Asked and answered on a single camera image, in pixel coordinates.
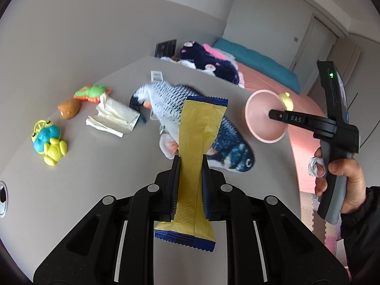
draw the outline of gray handle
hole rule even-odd
[[[322,157],[326,166],[325,178],[327,180],[327,189],[318,199],[320,205],[318,207],[318,215],[335,225],[339,220],[339,214],[342,209],[343,201],[347,191],[347,177],[335,176],[330,173],[327,166],[330,162],[340,158],[352,158],[353,153],[342,150],[334,145],[321,140]]]

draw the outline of teal bed cushion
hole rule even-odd
[[[271,58],[223,38],[218,39],[213,47],[229,52],[236,61],[273,78],[297,94],[301,93],[297,75]]]

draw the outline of pink bowl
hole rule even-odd
[[[287,124],[269,118],[271,109],[285,110],[285,106],[277,94],[269,90],[252,93],[244,109],[248,129],[263,143],[279,141],[288,128]]]

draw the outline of black power socket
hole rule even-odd
[[[173,57],[176,53],[177,40],[172,39],[171,41],[166,41],[163,43],[158,43],[156,45],[155,57]]]

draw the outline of table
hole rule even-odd
[[[187,84],[205,95],[228,99],[227,117],[251,145],[256,163],[245,173],[222,170],[226,181],[247,195],[277,196],[300,217],[296,168],[288,134],[277,143],[256,140],[242,121],[250,92],[227,81],[182,65],[153,57],[140,59],[100,82],[113,89],[111,97],[129,104],[137,88],[149,81],[151,70],[165,80]],[[68,154],[49,167],[26,139],[6,166],[0,180],[8,188],[8,211],[0,218],[0,237],[18,266],[30,278],[50,251],[105,195],[123,198],[154,182],[172,161],[161,152],[159,122],[138,123],[132,133],[119,138],[86,126],[96,114],[84,103],[71,120],[53,120],[68,143]],[[224,222],[212,223],[216,237],[213,253],[155,239],[155,284],[226,284],[227,247]]]

